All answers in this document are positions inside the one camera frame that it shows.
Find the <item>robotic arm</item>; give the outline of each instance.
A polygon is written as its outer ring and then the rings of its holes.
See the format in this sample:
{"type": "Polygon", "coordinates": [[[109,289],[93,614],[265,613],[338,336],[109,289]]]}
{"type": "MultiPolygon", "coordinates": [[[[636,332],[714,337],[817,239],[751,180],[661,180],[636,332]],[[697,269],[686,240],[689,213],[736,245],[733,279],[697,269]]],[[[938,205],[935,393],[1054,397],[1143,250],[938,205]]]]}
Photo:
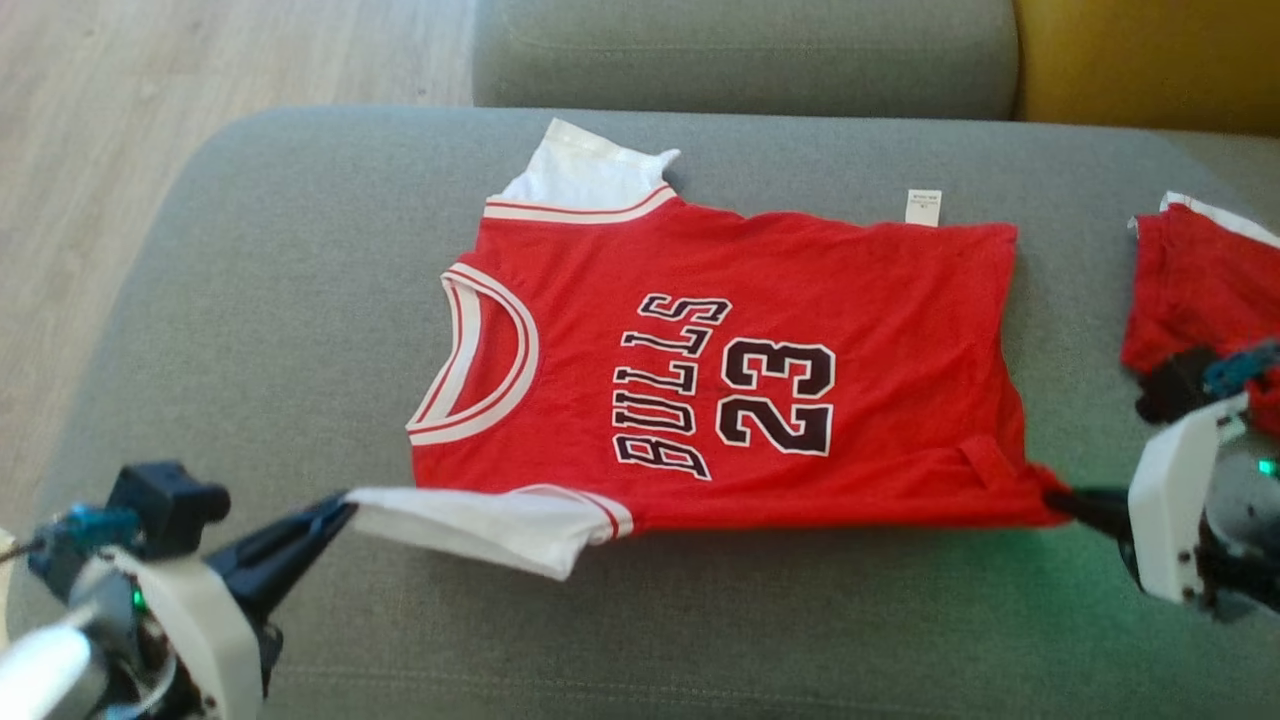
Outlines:
{"type": "MultiPolygon", "coordinates": [[[[1247,383],[1280,346],[1174,356],[1143,380],[1138,411],[1171,421],[1128,489],[1046,502],[1111,537],[1138,587],[1231,620],[1280,614],[1280,462],[1240,439],[1247,383]]],[[[4,720],[253,720],[283,635],[269,616],[355,514],[344,493],[195,556],[230,510],[177,462],[122,470],[104,507],[74,507],[0,562],[28,568],[69,609],[0,656],[4,720]]]]}
{"type": "Polygon", "coordinates": [[[0,656],[0,717],[251,720],[284,638],[269,616],[355,514],[344,493],[195,556],[230,510],[177,462],[120,471],[15,553],[68,607],[0,656]]]}
{"type": "Polygon", "coordinates": [[[1247,386],[1277,366],[1275,341],[1225,359],[1203,347],[1172,356],[1137,404],[1172,424],[1147,442],[1129,488],[1046,502],[1115,539],[1147,594],[1219,620],[1280,614],[1280,462],[1245,436],[1247,386]]]}

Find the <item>white sleeve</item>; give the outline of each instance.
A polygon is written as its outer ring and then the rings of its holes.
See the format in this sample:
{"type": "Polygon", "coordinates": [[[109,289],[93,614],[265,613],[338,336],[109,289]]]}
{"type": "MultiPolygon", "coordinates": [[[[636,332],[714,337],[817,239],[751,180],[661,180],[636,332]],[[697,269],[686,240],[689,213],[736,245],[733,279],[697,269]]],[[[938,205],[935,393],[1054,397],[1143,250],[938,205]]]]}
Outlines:
{"type": "Polygon", "coordinates": [[[662,173],[678,156],[680,150],[645,155],[557,118],[525,172],[490,200],[573,210],[630,208],[666,184],[662,173]]]}
{"type": "Polygon", "coordinates": [[[357,488],[347,501],[360,506],[353,527],[362,533],[556,580],[568,578],[588,544],[631,532],[630,514],[620,505],[557,486],[502,495],[357,488]]]}

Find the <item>neckline trim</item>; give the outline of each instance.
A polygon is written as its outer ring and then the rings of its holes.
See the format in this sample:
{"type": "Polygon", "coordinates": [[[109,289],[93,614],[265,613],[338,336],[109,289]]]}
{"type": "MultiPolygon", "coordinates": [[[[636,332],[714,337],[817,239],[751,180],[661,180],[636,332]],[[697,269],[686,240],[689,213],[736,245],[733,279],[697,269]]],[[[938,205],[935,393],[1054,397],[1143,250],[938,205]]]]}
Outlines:
{"type": "Polygon", "coordinates": [[[626,223],[643,218],[677,197],[680,196],[667,183],[657,187],[640,202],[630,208],[613,210],[579,210],[554,205],[515,202],[500,196],[493,196],[485,202],[484,217],[499,220],[566,223],[575,225],[626,223]]]}
{"type": "Polygon", "coordinates": [[[1222,229],[1234,232],[1235,234],[1242,234],[1249,240],[1256,240],[1263,245],[1270,245],[1271,247],[1280,250],[1280,237],[1276,237],[1258,223],[1254,223],[1242,215],[1236,215],[1230,210],[1216,208],[1208,202],[1201,202],[1189,195],[1174,191],[1165,193],[1165,197],[1160,201],[1160,211],[1164,213],[1170,205],[1181,205],[1197,215],[1203,215],[1210,220],[1213,220],[1213,224],[1222,229]]]}
{"type": "Polygon", "coordinates": [[[413,419],[404,427],[412,445],[435,445],[471,437],[506,418],[524,400],[538,372],[538,325],[529,307],[502,283],[465,264],[454,263],[440,275],[453,310],[453,352],[422,398],[413,419]],[[516,327],[516,359],[511,370],[488,397],[454,411],[462,383],[475,359],[480,336],[477,295],[497,301],[516,327]]]}

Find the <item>gray sofa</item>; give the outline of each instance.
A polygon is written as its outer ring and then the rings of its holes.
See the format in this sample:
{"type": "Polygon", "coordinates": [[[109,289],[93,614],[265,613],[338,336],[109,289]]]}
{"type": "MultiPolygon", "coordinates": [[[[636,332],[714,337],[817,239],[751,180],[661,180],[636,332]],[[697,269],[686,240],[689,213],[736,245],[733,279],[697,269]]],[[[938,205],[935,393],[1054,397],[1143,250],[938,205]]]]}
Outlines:
{"type": "MultiPolygon", "coordinates": [[[[477,47],[486,73],[499,67],[492,37],[477,47]]],[[[477,72],[481,86],[492,77],[477,72]]],[[[539,102],[543,90],[521,97],[539,102]]],[[[518,100],[502,92],[477,87],[518,100]]],[[[1129,217],[1176,188],[1280,224],[1265,202],[1280,192],[1275,140],[874,118],[270,111],[209,141],[170,191],[37,515],[101,500],[122,462],[156,457],[232,489],[210,547],[335,488],[408,484],[402,427],[448,355],[436,278],[554,115],[644,151],[680,147],[668,177],[694,202],[873,223],[901,218],[906,188],[936,187],[945,223],[1016,223],[1004,340],[1029,455],[1080,486],[1126,482],[1151,433],[1119,365],[1129,217]]],[[[56,615],[18,573],[10,634],[56,615]]],[[[276,621],[278,719],[1262,717],[1280,705],[1280,625],[1215,625],[1147,598],[1112,544],[1074,527],[645,536],[589,550],[566,583],[348,533],[276,621]]]]}
{"type": "Polygon", "coordinates": [[[1010,0],[480,0],[477,105],[1009,119],[1010,0]]]}

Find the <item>sofa backrest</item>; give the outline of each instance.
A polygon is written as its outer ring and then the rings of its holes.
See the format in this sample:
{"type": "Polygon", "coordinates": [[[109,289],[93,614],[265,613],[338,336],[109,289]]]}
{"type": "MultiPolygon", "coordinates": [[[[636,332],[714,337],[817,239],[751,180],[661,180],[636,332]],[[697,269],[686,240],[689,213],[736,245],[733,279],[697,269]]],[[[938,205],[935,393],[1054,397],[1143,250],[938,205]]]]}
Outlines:
{"type": "Polygon", "coordinates": [[[1010,0],[480,0],[489,106],[1009,119],[1010,0]]]}

